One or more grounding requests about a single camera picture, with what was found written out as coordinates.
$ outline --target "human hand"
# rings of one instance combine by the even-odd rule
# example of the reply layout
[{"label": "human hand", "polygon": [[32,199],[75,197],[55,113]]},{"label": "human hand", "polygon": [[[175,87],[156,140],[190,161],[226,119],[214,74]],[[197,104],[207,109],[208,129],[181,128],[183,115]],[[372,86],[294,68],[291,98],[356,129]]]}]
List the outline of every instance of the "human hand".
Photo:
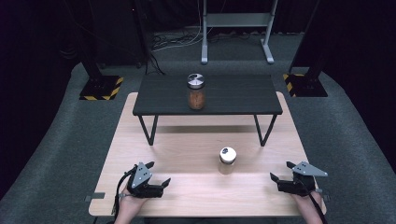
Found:
[{"label": "human hand", "polygon": [[[128,189],[125,188],[121,192],[122,194],[131,194]],[[130,224],[132,219],[140,211],[143,204],[149,198],[136,198],[133,196],[125,196],[120,198],[120,211],[114,224]]]},{"label": "human hand", "polygon": [[[322,206],[321,195],[315,191],[312,191],[311,195],[321,208]],[[297,203],[298,210],[300,211],[306,223],[308,224],[322,223],[318,211],[314,206],[314,204],[312,203],[309,196],[302,197],[297,194],[291,194],[290,196]]]}]

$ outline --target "wooden table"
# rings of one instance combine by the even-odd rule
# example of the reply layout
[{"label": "wooden table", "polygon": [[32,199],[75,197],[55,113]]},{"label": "wooden table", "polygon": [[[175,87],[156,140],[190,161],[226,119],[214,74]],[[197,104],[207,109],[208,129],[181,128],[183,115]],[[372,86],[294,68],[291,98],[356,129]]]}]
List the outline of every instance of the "wooden table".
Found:
[{"label": "wooden table", "polygon": [[[138,117],[131,111],[137,93],[125,103],[107,154],[90,214],[111,216],[116,187],[140,161],[155,161],[149,183],[160,185],[171,177],[161,198],[150,199],[143,217],[289,217],[299,216],[294,201],[277,191],[270,172],[291,179],[286,161],[307,161],[283,94],[277,93],[283,114],[265,147],[257,141],[252,116],[164,116],[159,120],[156,144],[149,146]],[[271,116],[258,116],[267,128]],[[237,156],[230,175],[218,171],[219,151],[232,147]]]}]

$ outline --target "white container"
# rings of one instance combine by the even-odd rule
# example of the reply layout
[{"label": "white container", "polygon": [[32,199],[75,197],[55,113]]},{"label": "white container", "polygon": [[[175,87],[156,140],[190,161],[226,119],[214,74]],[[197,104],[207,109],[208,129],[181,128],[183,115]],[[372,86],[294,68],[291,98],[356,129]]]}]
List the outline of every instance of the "white container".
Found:
[{"label": "white container", "polygon": [[219,172],[229,175],[233,172],[236,159],[236,151],[231,147],[224,147],[219,154]]}]

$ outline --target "table leg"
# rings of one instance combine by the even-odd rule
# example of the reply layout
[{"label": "table leg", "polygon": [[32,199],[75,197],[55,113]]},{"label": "table leg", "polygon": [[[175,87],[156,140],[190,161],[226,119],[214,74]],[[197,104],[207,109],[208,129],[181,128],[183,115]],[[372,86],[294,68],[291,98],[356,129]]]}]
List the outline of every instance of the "table leg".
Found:
[{"label": "table leg", "polygon": [[265,146],[265,143],[267,142],[267,139],[270,136],[272,129],[274,128],[275,120],[276,120],[276,115],[273,115],[273,117],[271,119],[270,126],[268,127],[268,130],[267,130],[267,133],[265,134],[264,139],[262,139],[262,130],[260,129],[259,120],[257,119],[257,115],[254,115],[254,121],[256,122],[257,132],[259,133],[260,145],[262,147]]},{"label": "table leg", "polygon": [[268,40],[270,39],[272,26],[274,23],[275,12],[276,12],[277,0],[273,1],[273,5],[270,12],[270,19],[267,24],[267,29],[265,30],[265,38],[261,39],[262,49],[264,50],[265,57],[267,58],[268,63],[274,63],[274,57],[272,56],[270,47],[268,47]]},{"label": "table leg", "polygon": [[202,64],[207,64],[207,39],[206,39],[206,35],[207,35],[207,28],[206,28],[206,16],[207,16],[207,12],[206,12],[206,0],[204,0],[204,12],[203,12],[203,19],[202,19],[202,27],[204,28],[204,30],[202,31],[203,34],[203,40],[202,40],[202,53],[201,53],[201,63]]},{"label": "table leg", "polygon": [[148,139],[148,144],[152,146],[154,144],[155,130],[157,129],[158,115],[154,116],[154,122],[152,123],[152,128],[151,128],[151,136],[149,136],[145,121],[143,121],[143,117],[142,116],[138,116],[138,117],[140,120],[140,124],[142,125],[143,132],[145,132],[145,136]]}]

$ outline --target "yellow and black warning tape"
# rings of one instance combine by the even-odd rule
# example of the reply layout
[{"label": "yellow and black warning tape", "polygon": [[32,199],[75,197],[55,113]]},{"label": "yellow and black warning tape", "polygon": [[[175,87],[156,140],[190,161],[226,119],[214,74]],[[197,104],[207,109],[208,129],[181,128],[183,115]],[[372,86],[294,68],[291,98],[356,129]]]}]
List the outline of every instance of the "yellow and black warning tape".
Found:
[{"label": "yellow and black warning tape", "polygon": [[110,95],[85,95],[85,96],[79,96],[80,100],[89,100],[89,101],[95,101],[95,100],[113,100],[116,98],[117,93],[119,93],[120,90],[120,85],[123,81],[123,77],[120,77],[117,80],[116,85],[114,86],[114,90],[111,92]]},{"label": "yellow and black warning tape", "polygon": [[296,91],[295,91],[295,89],[293,88],[293,85],[291,84],[290,76],[304,77],[304,75],[302,75],[302,74],[292,74],[292,75],[290,75],[290,74],[284,74],[284,75],[283,75],[283,79],[285,79],[286,87],[288,88],[288,92],[289,92],[290,96],[296,97],[296,96],[297,96],[297,95],[296,95]]}]

